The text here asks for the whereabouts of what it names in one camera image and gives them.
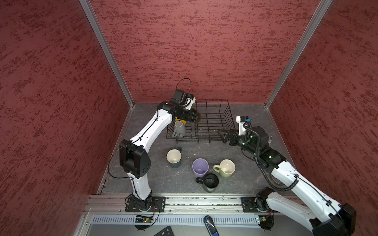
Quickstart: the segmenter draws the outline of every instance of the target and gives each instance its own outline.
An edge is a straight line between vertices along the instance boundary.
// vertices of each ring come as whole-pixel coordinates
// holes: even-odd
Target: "vent grille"
[[[92,224],[116,224],[116,225],[132,225],[135,222],[136,215],[94,215]],[[203,225],[205,215],[160,215],[155,224],[159,225]],[[212,217],[217,225],[258,225],[258,216],[232,216],[232,215],[216,215]]]

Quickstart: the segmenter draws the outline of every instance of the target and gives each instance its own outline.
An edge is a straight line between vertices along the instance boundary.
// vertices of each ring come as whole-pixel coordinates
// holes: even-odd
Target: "gray mug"
[[[175,137],[184,137],[186,135],[186,128],[182,121],[175,122],[175,128],[172,133],[172,138]]]

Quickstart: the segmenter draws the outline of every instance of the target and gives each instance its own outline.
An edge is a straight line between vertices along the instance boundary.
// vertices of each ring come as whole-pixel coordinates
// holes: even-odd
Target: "red textured wall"
[[[136,102],[189,77],[197,99],[264,103],[319,0],[91,3]]]
[[[378,2],[334,0],[271,106],[298,170],[378,235]]]
[[[0,31],[0,235],[71,236],[127,102],[79,1],[1,1]]]

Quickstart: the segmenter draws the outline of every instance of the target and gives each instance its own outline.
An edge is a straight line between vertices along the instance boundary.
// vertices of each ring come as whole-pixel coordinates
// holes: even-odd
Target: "yellow object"
[[[175,117],[175,121],[179,121],[180,119]],[[184,125],[186,125],[186,120],[181,120],[183,122]]]

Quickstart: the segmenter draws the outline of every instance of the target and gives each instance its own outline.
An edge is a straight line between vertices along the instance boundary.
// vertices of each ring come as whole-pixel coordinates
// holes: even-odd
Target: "purple cup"
[[[203,178],[209,170],[209,163],[205,159],[198,158],[193,161],[192,168],[196,178]]]

